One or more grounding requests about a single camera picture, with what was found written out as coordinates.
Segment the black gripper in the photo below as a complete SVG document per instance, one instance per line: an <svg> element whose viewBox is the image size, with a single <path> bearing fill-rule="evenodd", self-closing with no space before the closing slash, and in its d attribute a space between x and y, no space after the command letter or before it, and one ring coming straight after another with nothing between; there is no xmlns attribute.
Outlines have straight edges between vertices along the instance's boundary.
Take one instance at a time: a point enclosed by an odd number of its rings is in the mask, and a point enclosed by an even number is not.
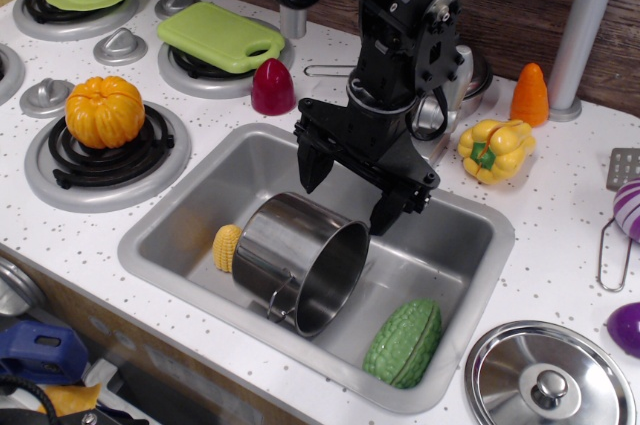
<svg viewBox="0 0 640 425"><path fill-rule="evenodd" d="M303 98L294 134L301 186L310 194L333 164L356 173L382 192L370 216L370 233L384 235L403 213L420 213L440 178L413 145L407 109L369 109Z"/></svg>

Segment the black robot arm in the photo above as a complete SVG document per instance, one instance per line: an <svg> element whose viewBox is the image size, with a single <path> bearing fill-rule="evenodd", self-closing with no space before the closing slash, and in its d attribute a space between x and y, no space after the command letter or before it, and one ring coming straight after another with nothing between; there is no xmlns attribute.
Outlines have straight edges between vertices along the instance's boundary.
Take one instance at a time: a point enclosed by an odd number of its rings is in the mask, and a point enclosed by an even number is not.
<svg viewBox="0 0 640 425"><path fill-rule="evenodd" d="M301 11L320 0L276 0ZM295 127L302 187L313 191L341 164L380 192L370 231L385 233L421 212L440 179L415 148L449 125L445 87L464 59L457 49L459 0L357 0L361 51L337 106L304 98Z"/></svg>

